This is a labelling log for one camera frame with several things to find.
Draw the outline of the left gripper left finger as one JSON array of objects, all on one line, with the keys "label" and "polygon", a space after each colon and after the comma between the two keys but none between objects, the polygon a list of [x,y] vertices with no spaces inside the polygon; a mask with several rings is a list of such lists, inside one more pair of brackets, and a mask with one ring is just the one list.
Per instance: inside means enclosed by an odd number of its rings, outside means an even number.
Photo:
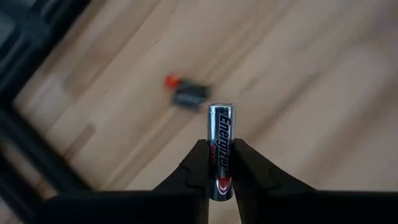
[{"label": "left gripper left finger", "polygon": [[208,223],[208,153],[197,141],[153,190],[62,193],[45,202],[39,223]]}]

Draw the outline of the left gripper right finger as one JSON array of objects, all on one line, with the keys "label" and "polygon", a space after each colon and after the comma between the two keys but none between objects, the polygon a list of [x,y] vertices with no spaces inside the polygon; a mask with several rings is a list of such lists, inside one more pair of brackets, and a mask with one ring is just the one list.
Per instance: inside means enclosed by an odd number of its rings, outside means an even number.
[{"label": "left gripper right finger", "polygon": [[397,193],[314,189],[242,139],[233,187],[243,223],[397,223]]}]

